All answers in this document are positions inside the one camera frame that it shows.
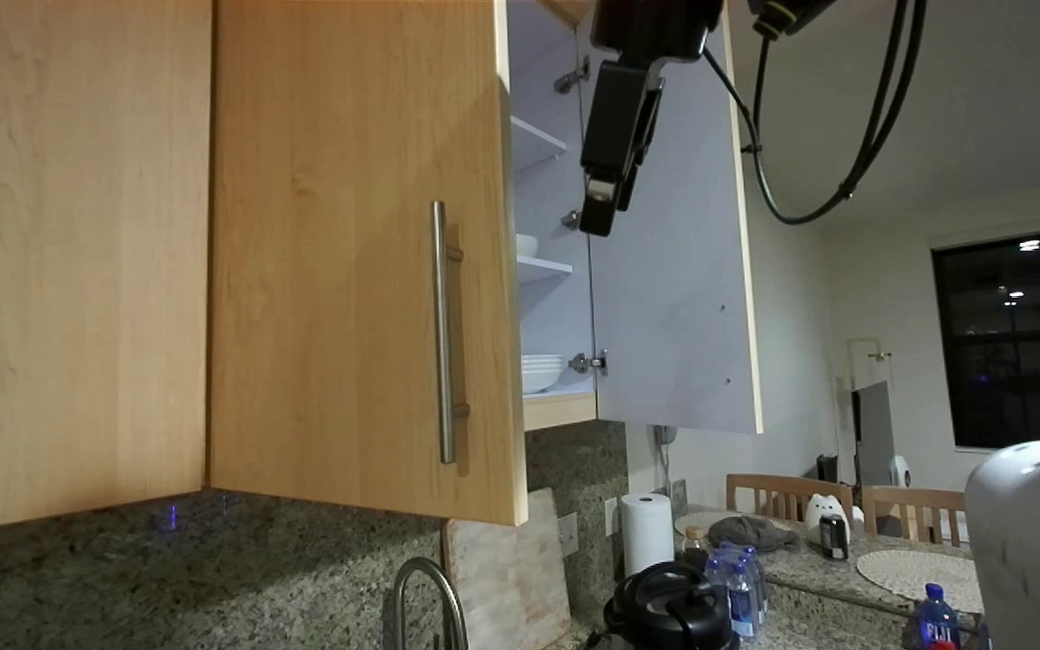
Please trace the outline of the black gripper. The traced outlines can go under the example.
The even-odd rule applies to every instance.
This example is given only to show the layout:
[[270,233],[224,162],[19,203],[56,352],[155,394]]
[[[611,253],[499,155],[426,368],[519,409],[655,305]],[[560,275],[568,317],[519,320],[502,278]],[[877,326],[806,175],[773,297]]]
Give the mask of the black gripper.
[[[692,60],[720,24],[722,0],[596,0],[592,43],[629,60]],[[635,175],[655,145],[662,87],[639,65],[604,60],[580,142],[580,232],[605,237],[631,207]]]

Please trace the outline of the blue bottle near arm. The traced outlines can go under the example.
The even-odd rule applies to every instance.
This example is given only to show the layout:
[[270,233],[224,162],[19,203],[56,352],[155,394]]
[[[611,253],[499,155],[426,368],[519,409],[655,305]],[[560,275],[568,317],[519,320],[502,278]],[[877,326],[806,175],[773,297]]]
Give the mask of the blue bottle near arm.
[[956,611],[946,604],[946,588],[935,580],[927,580],[926,595],[915,604],[907,650],[962,650]]

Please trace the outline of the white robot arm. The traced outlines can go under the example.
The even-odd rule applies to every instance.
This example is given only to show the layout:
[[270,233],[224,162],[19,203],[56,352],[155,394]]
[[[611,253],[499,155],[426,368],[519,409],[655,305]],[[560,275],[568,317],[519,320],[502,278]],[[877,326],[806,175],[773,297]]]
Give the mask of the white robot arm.
[[[722,0],[596,0],[592,43],[611,60],[599,65],[580,145],[589,233],[605,233],[631,203],[662,68],[698,60],[720,9]],[[1040,439],[1000,448],[972,474],[966,529],[993,643],[1040,650]]]

